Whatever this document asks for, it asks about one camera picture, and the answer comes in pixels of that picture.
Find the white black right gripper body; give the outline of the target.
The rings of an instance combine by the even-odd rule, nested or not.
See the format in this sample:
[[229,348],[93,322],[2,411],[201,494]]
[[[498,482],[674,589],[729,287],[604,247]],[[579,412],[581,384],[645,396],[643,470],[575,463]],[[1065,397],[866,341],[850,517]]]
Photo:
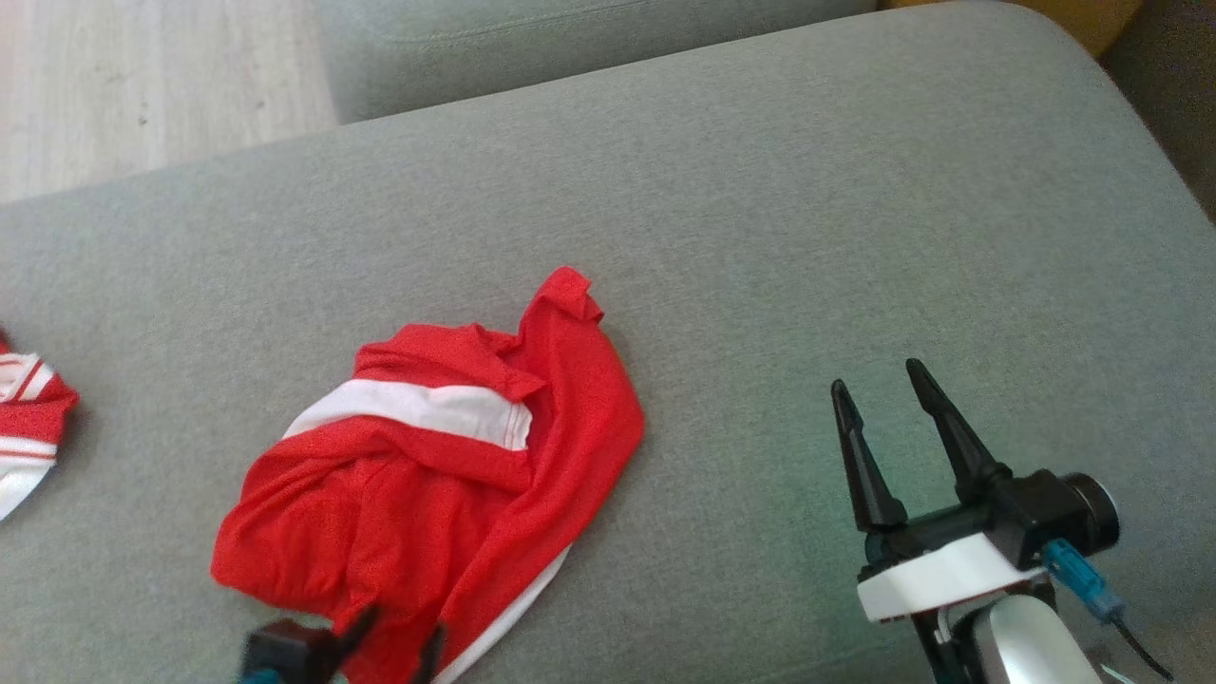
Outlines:
[[1045,572],[1020,570],[993,545],[985,533],[992,512],[987,503],[916,518],[900,516],[901,509],[900,501],[857,503],[857,528],[865,533],[857,598],[869,622],[966,602]]

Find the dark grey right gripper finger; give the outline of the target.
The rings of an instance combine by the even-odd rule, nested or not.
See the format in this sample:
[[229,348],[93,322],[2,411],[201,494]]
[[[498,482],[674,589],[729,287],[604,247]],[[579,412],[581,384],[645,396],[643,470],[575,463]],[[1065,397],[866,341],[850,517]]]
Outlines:
[[833,381],[831,394],[856,528],[866,534],[903,528],[908,523],[906,508],[890,492],[865,441],[865,420],[846,382]]
[[955,471],[955,492],[959,503],[984,501],[995,484],[1012,478],[1012,470],[992,456],[921,359],[907,359],[906,371],[921,408],[938,426],[938,434]]

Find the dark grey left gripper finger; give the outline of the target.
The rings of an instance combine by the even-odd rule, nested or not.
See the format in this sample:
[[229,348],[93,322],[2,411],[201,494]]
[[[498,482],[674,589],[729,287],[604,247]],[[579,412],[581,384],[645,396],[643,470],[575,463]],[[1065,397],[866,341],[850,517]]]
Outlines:
[[420,651],[420,663],[413,672],[412,684],[433,683],[441,663],[445,637],[447,637],[447,628],[444,624],[437,624]]
[[351,624],[342,632],[334,632],[334,657],[351,657],[362,645],[368,633],[375,628],[381,615],[377,602],[364,607]]

